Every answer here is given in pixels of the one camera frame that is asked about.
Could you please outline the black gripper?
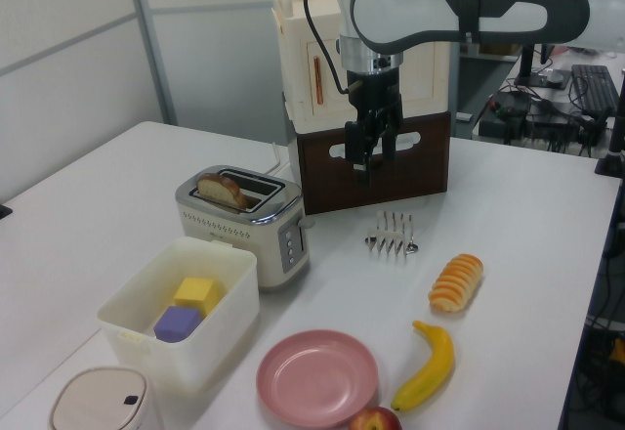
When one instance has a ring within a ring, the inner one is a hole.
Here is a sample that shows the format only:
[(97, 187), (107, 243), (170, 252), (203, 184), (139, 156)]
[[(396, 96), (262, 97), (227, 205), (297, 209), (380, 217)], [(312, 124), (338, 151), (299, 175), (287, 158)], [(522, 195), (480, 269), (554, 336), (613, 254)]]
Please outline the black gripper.
[(345, 124), (345, 160), (354, 169), (356, 179), (371, 185), (370, 139), (361, 125), (386, 125), (382, 138), (382, 156), (396, 158), (396, 138), (403, 122), (399, 69), (381, 73), (347, 72), (348, 98), (356, 109), (356, 121)]

